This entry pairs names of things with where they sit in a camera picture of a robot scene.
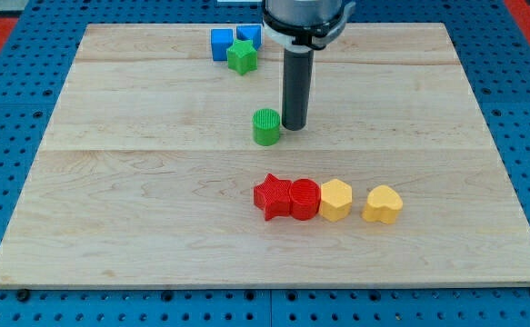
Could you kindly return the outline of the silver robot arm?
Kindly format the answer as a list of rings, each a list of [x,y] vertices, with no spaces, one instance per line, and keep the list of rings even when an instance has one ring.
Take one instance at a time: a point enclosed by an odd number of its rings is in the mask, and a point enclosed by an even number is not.
[[[355,1],[264,0],[263,28],[285,50],[320,51],[343,33],[355,8]]]

